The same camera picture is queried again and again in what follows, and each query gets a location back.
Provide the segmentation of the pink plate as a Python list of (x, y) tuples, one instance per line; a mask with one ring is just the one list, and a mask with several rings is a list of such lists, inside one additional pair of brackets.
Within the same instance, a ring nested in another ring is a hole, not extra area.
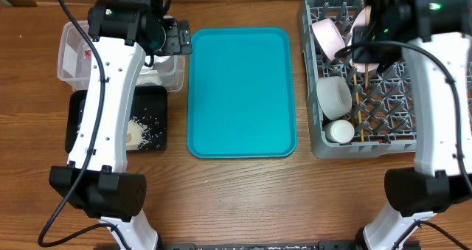
[[(351, 30), (349, 33), (350, 40), (347, 44), (347, 46), (350, 46), (352, 44), (352, 39), (353, 39), (353, 29), (357, 26), (364, 26), (366, 23), (366, 10), (363, 9), (355, 18)], [(378, 63), (368, 63), (368, 64), (362, 64), (362, 63), (354, 63), (352, 59), (350, 59), (350, 65), (357, 68), (357, 71), (360, 73), (365, 73), (366, 69), (368, 69), (369, 72), (371, 72), (374, 69), (377, 69), (379, 64)]]

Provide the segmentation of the pink bowl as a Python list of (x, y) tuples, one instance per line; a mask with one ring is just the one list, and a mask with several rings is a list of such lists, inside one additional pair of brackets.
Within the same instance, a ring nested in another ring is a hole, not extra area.
[(334, 22), (326, 18), (313, 23), (311, 28), (323, 53), (330, 60), (335, 60), (335, 54), (345, 48), (345, 43)]

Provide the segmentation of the white napkin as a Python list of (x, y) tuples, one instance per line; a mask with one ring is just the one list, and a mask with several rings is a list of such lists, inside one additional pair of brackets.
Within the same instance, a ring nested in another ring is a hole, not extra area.
[(142, 67), (136, 84), (138, 86), (160, 86), (162, 84), (161, 76), (170, 73), (173, 67), (173, 59), (170, 56), (154, 56), (153, 65), (151, 67)]

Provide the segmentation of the grey bowl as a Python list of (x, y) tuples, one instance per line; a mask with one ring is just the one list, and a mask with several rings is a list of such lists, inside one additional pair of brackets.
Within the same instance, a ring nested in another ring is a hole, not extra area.
[(338, 119), (351, 111), (352, 95), (344, 78), (320, 78), (316, 84), (316, 93), (321, 110), (328, 119)]

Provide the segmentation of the small white cup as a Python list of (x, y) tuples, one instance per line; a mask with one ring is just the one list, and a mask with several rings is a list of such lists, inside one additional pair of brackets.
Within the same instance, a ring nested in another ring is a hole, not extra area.
[(339, 144), (350, 142), (355, 135), (353, 125), (343, 119), (332, 121), (323, 127), (326, 139)]

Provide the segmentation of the rice pile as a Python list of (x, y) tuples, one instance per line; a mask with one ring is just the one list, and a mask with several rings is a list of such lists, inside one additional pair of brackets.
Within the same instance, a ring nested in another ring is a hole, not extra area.
[(164, 150), (167, 147), (167, 114), (141, 108), (131, 113), (127, 131), (127, 151)]

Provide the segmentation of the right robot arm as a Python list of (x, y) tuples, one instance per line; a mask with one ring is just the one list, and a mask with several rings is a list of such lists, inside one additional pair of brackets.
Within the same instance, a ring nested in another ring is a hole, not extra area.
[(406, 63), (416, 124), (414, 166), (384, 177), (387, 202), (358, 231), (357, 249), (400, 249), (414, 230), (471, 198), (470, 0), (366, 0), (369, 23), (347, 52), (385, 70)]

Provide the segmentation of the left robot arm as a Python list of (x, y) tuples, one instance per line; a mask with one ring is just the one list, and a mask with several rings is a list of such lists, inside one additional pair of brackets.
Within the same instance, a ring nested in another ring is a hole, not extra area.
[(129, 173), (126, 133), (136, 82), (155, 57), (188, 55), (190, 26), (170, 17), (172, 0), (98, 0), (81, 36), (93, 54), (83, 115), (64, 166), (50, 185), (70, 204), (110, 231), (120, 249), (161, 249), (145, 216), (147, 182)]

